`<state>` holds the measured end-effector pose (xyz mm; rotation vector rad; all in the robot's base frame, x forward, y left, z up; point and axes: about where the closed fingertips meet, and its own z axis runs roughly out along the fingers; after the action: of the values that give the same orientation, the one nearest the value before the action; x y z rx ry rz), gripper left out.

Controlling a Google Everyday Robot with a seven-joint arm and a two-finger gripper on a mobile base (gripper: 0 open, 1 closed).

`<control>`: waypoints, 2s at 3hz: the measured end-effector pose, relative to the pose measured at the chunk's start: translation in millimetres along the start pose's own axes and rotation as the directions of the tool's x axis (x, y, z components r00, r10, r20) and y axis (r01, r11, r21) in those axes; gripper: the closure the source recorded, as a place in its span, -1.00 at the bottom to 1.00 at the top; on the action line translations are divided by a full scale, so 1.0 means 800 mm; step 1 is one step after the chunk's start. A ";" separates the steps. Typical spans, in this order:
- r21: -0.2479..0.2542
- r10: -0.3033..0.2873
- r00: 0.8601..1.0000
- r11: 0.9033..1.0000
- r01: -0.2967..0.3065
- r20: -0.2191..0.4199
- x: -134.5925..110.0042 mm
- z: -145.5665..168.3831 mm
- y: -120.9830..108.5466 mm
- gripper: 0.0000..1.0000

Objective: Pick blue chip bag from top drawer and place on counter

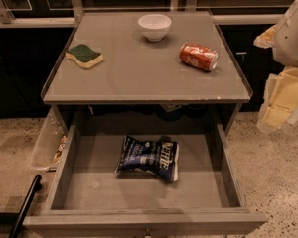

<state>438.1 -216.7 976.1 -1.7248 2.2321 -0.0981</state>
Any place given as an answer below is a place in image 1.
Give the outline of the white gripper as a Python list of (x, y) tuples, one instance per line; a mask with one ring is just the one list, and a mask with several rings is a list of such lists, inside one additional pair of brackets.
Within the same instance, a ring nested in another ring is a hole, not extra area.
[(263, 133), (272, 133), (298, 121), (298, 0), (276, 26), (257, 36), (253, 44), (263, 49), (273, 47), (274, 59), (286, 65), (278, 75), (268, 76), (264, 103), (258, 114), (257, 128)]

